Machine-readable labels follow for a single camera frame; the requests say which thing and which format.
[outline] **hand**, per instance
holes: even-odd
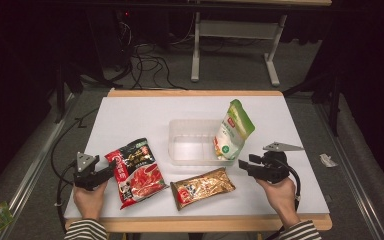
[[[270,206],[279,215],[285,229],[301,221],[295,211],[295,184],[290,178],[276,184],[260,179],[255,181],[263,187]]]
[[[101,209],[104,205],[104,192],[108,181],[99,185],[94,191],[84,188],[73,187],[74,203],[80,211],[83,219],[90,218],[99,220]]]

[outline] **striped sleeve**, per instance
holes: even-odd
[[[92,219],[84,219],[71,224],[65,235],[66,240],[92,239],[106,240],[107,232],[100,223]]]
[[[317,231],[313,224],[313,221],[308,220],[300,222],[290,227],[288,230],[280,233],[279,240],[290,240],[290,239],[309,239],[316,240],[322,239],[320,233]]]

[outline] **clear plastic container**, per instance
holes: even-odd
[[[222,120],[176,119],[169,123],[168,152],[181,166],[231,166],[235,160],[220,160],[213,139]]]

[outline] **wooden table edge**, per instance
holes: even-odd
[[[332,228],[329,214],[300,214],[302,221],[312,220],[319,231]],[[65,227],[80,220],[67,219]],[[100,223],[107,232],[259,232],[276,231],[282,223],[277,215],[224,216],[224,217],[144,217],[102,218]]]

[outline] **cable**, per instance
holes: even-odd
[[[69,62],[68,64],[71,65],[71,67],[73,67],[74,69],[76,69],[80,74],[85,74],[85,75],[89,76],[90,78],[92,78],[93,80],[103,84],[104,86],[110,87],[110,88],[122,88],[123,87],[122,84],[117,84],[114,82],[124,78],[131,71],[131,69],[129,68],[129,64],[127,64],[127,67],[124,69],[124,71],[121,74],[115,76],[114,78],[107,80],[101,76],[95,75],[94,73],[88,71],[87,69],[83,68],[82,66],[80,66],[79,64],[77,64],[75,62]],[[82,82],[90,83],[90,81],[82,78],[81,75],[80,75],[80,80]]]
[[[176,44],[179,44],[179,43],[183,43],[183,42],[186,42],[186,41],[189,41],[190,39],[193,39],[194,37],[189,37],[189,35],[191,34],[192,32],[192,26],[194,25],[195,23],[195,14],[192,14],[192,20],[191,20],[191,24],[189,25],[189,30],[188,32],[186,33],[185,37],[183,37],[181,40],[177,41],[177,42],[173,42],[173,43],[170,43],[170,45],[176,45]]]
[[[276,160],[277,163],[281,164],[282,166],[284,166],[285,168],[287,168],[289,170],[290,173],[292,173],[292,175],[294,176],[295,178],[295,181],[297,183],[297,189],[296,189],[296,192],[295,192],[295,211],[298,210],[298,205],[299,205],[299,201],[300,201],[300,198],[301,198],[301,180],[298,176],[298,173],[289,165],[283,163],[282,161],[278,160],[278,159],[274,159]],[[282,226],[277,232],[273,233],[272,235],[270,235],[266,240],[273,240],[273,239],[276,239],[280,233],[282,231],[285,230],[285,227]]]
[[[132,29],[130,29],[129,25],[127,25],[124,22],[119,22],[119,24],[122,24],[124,26],[124,31],[123,31],[123,33],[121,33],[121,36],[119,38],[120,45],[122,46],[122,44],[123,44],[122,40],[124,39],[124,34],[126,33],[126,29],[128,29],[129,30],[129,41],[127,42],[127,46],[129,46],[131,41],[132,41]]]
[[[54,171],[55,175],[59,178],[59,181],[58,181],[58,187],[57,187],[57,196],[56,196],[56,203],[54,204],[55,207],[57,207],[57,213],[58,213],[58,218],[60,220],[60,224],[61,224],[61,227],[64,231],[64,233],[66,233],[66,229],[65,229],[65,219],[64,219],[64,216],[63,216],[63,213],[62,213],[62,200],[61,200],[61,193],[62,191],[64,190],[64,188],[67,186],[67,185],[73,185],[73,182],[72,181],[69,181],[67,179],[65,179],[65,174],[67,173],[67,171],[70,169],[70,168],[74,168],[76,166],[76,161],[77,160],[73,160],[63,171],[61,174],[58,173],[56,167],[55,167],[55,163],[54,163],[54,152],[55,152],[55,149],[57,147],[57,145],[60,143],[61,139],[79,122],[82,122],[84,118],[86,118],[87,116],[89,116],[90,114],[92,114],[93,112],[97,111],[99,108],[95,108],[91,111],[89,111],[88,113],[86,113],[85,115],[83,115],[81,118],[76,118],[74,123],[71,124],[58,138],[57,140],[54,142],[54,145],[52,146],[52,150],[51,150],[51,167],[52,167],[52,170]]]
[[[207,38],[205,38],[206,40],[219,40],[220,38],[219,37],[207,37]],[[204,52],[218,52],[218,51],[220,51],[221,49],[223,49],[223,47],[224,47],[224,44],[225,44],[225,41],[224,41],[224,39],[221,39],[221,40],[219,40],[219,41],[217,41],[217,43],[220,43],[220,46],[218,46],[216,49],[214,49],[214,50],[205,50],[204,48],[200,48],[200,50],[201,51],[204,51]]]
[[[65,219],[64,219],[64,215],[62,214],[62,201],[61,201],[61,192],[62,190],[64,190],[64,188],[67,186],[67,185],[73,185],[72,182],[70,183],[65,183],[63,187],[61,187],[62,183],[63,183],[63,180],[64,180],[64,176],[65,174],[67,173],[67,171],[70,169],[70,168],[73,168],[76,166],[76,160],[72,161],[65,169],[64,171],[62,172],[61,174],[61,178],[59,179],[58,181],[58,187],[57,187],[57,202],[55,203],[55,206],[57,207],[57,212],[58,212],[58,218],[60,220],[60,224],[61,224],[61,228],[65,233],[67,233],[67,230],[65,229]]]
[[[135,78],[135,76],[133,75],[132,73],[132,77],[133,79],[135,80],[135,84],[133,85],[133,87],[131,87],[131,89],[135,89],[137,86],[140,87],[140,89],[143,89],[143,87],[139,84],[139,81],[140,81],[140,78],[142,76],[142,73],[144,71],[151,71],[151,70],[155,70],[156,69],[156,72],[153,74],[153,78],[152,80],[154,81],[154,84],[158,87],[158,88],[162,88],[157,82],[156,82],[156,75],[164,69],[164,67],[167,69],[167,75],[166,75],[166,81],[167,83],[171,86],[169,88],[174,88],[174,89],[183,89],[183,90],[187,90],[186,88],[184,87],[181,87],[181,86],[177,86],[175,84],[173,84],[171,81],[170,81],[170,69],[168,67],[168,64],[167,62],[165,61],[164,58],[162,57],[156,57],[156,56],[151,56],[151,55],[144,55],[144,56],[141,56],[141,54],[139,54],[139,47],[143,47],[143,46],[148,46],[147,44],[142,44],[142,45],[138,45],[136,46],[136,50],[135,50],[135,55],[132,55],[132,57],[134,58],[137,58],[138,59],[138,63],[136,64],[136,69],[139,70],[139,76],[138,78]],[[149,52],[152,52],[153,50],[155,49],[155,45],[152,44],[152,49],[150,51],[148,51],[147,53]],[[152,66],[151,68],[149,69],[144,69],[144,63],[146,62],[152,62],[152,63],[155,63],[154,66]]]
[[[90,114],[92,114],[93,112],[95,112],[95,111],[97,111],[99,108],[95,108],[95,109],[93,109],[92,111],[90,111],[90,112],[88,112],[88,113],[86,113],[85,115],[83,115],[83,117],[81,117],[81,118],[77,118],[76,119],[76,121],[74,121],[74,123],[73,124],[71,124],[68,128],[67,128],[67,130],[65,130],[58,138],[57,138],[57,140],[55,140],[55,143],[54,143],[54,145],[52,146],[52,150],[51,150],[51,167],[52,167],[52,170],[54,171],[54,173],[55,173],[55,175],[57,175],[57,177],[59,178],[59,179],[62,179],[62,181],[63,182],[65,182],[65,183],[67,183],[67,184],[70,184],[71,182],[70,181],[68,181],[68,180],[66,180],[66,179],[64,179],[64,177],[63,176],[61,176],[59,173],[58,173],[58,171],[57,171],[57,169],[56,169],[56,167],[55,167],[55,163],[54,163],[54,152],[55,152],[55,149],[56,149],[56,147],[57,147],[57,145],[58,145],[58,143],[61,141],[61,139],[78,123],[78,122],[81,122],[81,121],[83,121],[83,119],[85,118],[85,117],[87,117],[87,116],[89,116]]]

